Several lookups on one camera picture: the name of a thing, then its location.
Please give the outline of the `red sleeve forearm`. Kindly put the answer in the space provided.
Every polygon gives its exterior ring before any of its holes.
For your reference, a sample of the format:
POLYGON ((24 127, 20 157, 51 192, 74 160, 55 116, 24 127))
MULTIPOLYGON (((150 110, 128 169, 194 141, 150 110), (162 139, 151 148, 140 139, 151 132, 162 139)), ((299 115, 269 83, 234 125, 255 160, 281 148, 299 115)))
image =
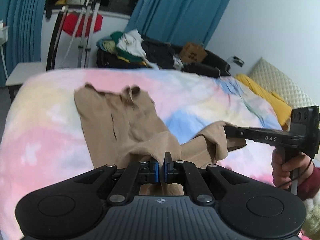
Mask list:
POLYGON ((297 188, 297 196, 301 200, 313 198, 320 188, 320 170, 314 167, 312 174, 304 180, 297 188))

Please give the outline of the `person's right hand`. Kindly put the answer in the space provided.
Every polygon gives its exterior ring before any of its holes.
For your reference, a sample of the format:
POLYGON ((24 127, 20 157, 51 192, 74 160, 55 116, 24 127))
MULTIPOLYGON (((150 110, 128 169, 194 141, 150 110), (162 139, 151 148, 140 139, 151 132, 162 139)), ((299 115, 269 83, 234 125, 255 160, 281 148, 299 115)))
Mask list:
POLYGON ((281 189, 288 189, 291 186, 290 174, 292 171, 298 169, 300 177, 295 182, 300 185, 312 175, 314 169, 312 159, 304 153, 284 162, 278 148, 273 150, 271 165, 273 184, 281 189))

